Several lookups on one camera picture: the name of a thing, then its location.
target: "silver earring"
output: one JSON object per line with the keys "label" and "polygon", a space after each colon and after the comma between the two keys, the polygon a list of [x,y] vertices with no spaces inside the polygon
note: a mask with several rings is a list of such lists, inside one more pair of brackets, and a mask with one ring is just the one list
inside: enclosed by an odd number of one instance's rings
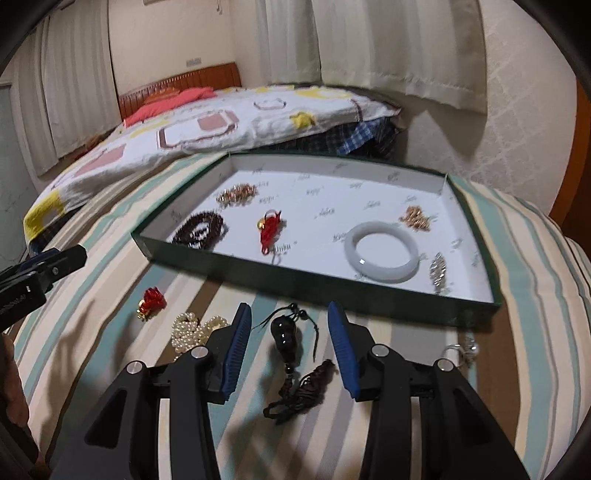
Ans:
{"label": "silver earring", "polygon": [[429,267],[429,277],[431,278],[431,282],[435,287],[435,293],[437,295],[441,295],[441,292],[446,287],[446,271],[447,265],[445,262],[445,258],[441,252],[435,255],[435,260],[431,262],[431,267]]}

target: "white wall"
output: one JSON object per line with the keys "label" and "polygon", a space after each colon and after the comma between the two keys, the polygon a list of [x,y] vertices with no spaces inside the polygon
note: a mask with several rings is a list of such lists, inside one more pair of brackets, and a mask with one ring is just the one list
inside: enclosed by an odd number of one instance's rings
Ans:
{"label": "white wall", "polygon": [[[121,95],[172,75],[235,60],[228,0],[109,0],[109,36]],[[201,57],[197,66],[186,61]]]}

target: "red tassel pendant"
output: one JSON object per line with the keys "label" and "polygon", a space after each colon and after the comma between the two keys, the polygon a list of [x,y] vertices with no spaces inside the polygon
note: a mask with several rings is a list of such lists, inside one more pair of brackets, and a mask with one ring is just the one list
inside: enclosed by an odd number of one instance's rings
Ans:
{"label": "red tassel pendant", "polygon": [[166,300],[157,287],[148,288],[138,303],[138,318],[143,322],[166,306]]}
{"label": "red tassel pendant", "polygon": [[261,252],[263,255],[268,255],[273,243],[275,242],[275,236],[279,230],[281,224],[281,211],[276,212],[275,210],[269,210],[263,218],[261,218],[257,227],[261,231]]}

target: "wall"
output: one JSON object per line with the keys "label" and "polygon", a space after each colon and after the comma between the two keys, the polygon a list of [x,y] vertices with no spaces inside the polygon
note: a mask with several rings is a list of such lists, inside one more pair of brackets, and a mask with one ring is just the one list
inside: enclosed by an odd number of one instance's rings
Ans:
{"label": "wall", "polygon": [[406,162],[452,172],[550,212],[569,161],[576,78],[545,30],[512,0],[480,0],[488,115],[406,97]]}
{"label": "wall", "polygon": [[[119,94],[189,70],[234,61],[228,0],[109,0],[109,36]],[[186,61],[201,57],[201,65]]]}
{"label": "wall", "polygon": [[10,88],[0,87],[0,270],[25,251],[22,219],[37,198],[18,146],[10,107]]}

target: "white curtain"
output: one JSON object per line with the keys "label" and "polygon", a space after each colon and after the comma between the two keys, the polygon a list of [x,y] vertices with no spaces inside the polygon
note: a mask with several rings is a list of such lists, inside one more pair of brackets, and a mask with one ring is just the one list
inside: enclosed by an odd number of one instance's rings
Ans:
{"label": "white curtain", "polygon": [[27,37],[14,63],[12,113],[32,176],[121,122],[108,0],[76,0],[52,13]]}
{"label": "white curtain", "polygon": [[[283,66],[301,66],[297,59],[315,58],[317,39],[325,84],[396,91],[486,112],[478,0],[297,0],[296,6],[285,0],[266,2],[269,47],[280,53],[271,55],[271,71],[277,65],[285,73],[282,82],[301,81],[295,74],[300,69]],[[274,16],[271,23],[269,8],[272,12],[281,5],[291,10]],[[290,39],[289,48],[274,45],[280,34]]]}
{"label": "white curtain", "polygon": [[310,0],[257,0],[261,56],[271,83],[320,81]]}
{"label": "white curtain", "polygon": [[47,118],[41,68],[48,25],[45,19],[18,49],[10,88],[18,143],[33,178],[44,174],[58,160]]}
{"label": "white curtain", "polygon": [[121,123],[111,67],[108,0],[76,0],[51,15],[43,86],[59,157]]}

